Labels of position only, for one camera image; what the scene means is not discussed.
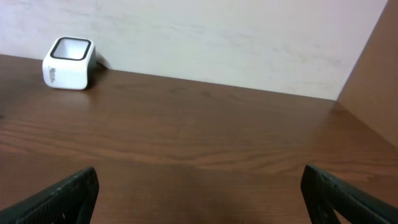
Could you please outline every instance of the white cube object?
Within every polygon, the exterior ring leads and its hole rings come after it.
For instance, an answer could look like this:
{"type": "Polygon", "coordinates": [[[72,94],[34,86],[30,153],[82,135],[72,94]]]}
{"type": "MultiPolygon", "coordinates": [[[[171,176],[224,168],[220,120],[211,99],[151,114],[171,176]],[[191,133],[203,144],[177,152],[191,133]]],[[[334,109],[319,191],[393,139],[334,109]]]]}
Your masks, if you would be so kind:
{"type": "Polygon", "coordinates": [[[43,60],[44,82],[53,88],[82,90],[96,67],[93,41],[60,37],[43,60]]]}

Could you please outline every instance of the dark wood tabletop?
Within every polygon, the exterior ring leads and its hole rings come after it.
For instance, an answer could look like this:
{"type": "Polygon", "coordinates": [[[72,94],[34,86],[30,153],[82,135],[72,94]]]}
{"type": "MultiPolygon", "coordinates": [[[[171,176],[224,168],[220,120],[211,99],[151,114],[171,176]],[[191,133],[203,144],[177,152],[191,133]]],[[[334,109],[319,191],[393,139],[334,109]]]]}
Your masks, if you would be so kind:
{"type": "Polygon", "coordinates": [[[310,223],[306,164],[398,206],[397,149],[334,101],[114,70],[57,90],[41,66],[0,55],[0,209],[93,166],[92,223],[310,223]]]}

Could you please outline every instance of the black object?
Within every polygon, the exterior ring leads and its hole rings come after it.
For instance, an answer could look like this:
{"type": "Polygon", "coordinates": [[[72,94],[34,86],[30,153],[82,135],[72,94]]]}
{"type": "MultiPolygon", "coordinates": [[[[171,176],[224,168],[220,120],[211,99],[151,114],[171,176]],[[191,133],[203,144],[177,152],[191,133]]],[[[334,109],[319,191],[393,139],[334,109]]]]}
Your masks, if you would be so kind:
{"type": "Polygon", "coordinates": [[[88,167],[0,211],[0,224],[89,224],[99,188],[88,167]]]}
{"type": "Polygon", "coordinates": [[[398,209],[313,165],[304,169],[301,191],[315,224],[340,223],[333,209],[351,223],[398,223],[398,209]]]}

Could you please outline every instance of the brown wooden surface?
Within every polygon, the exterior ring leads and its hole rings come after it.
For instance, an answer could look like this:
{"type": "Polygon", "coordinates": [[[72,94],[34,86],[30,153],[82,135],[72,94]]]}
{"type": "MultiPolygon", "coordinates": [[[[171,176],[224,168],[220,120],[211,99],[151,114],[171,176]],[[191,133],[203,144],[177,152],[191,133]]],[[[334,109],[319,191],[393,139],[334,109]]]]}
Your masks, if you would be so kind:
{"type": "Polygon", "coordinates": [[[0,55],[0,209],[86,166],[93,223],[309,223],[311,163],[398,206],[398,151],[333,101],[106,71],[86,91],[0,55]]]}
{"type": "Polygon", "coordinates": [[[398,1],[390,0],[338,101],[398,147],[398,1]]]}

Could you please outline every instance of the black square outline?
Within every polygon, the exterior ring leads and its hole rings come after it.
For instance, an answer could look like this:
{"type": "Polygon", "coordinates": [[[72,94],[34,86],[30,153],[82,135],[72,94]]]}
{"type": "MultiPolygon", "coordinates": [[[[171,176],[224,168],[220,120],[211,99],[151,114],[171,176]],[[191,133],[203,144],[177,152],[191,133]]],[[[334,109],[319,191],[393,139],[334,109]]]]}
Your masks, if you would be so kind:
{"type": "Polygon", "coordinates": [[[64,60],[75,60],[75,61],[79,61],[79,60],[83,60],[83,59],[86,58],[87,53],[88,53],[88,49],[90,49],[90,46],[91,46],[91,41],[89,41],[89,40],[87,40],[87,39],[80,39],[80,38],[73,38],[73,37],[61,37],[61,38],[58,39],[57,43],[55,44],[54,48],[52,49],[52,51],[51,51],[51,53],[50,53],[50,56],[51,56],[52,58],[56,58],[56,59],[64,59],[64,60]],[[73,59],[73,58],[63,58],[63,57],[56,57],[56,56],[54,56],[55,50],[57,49],[58,45],[60,44],[60,42],[61,42],[63,39],[87,41],[87,42],[88,42],[88,45],[87,45],[87,48],[86,48],[86,51],[85,51],[85,54],[83,55],[83,57],[82,57],[81,59],[73,59]]]}

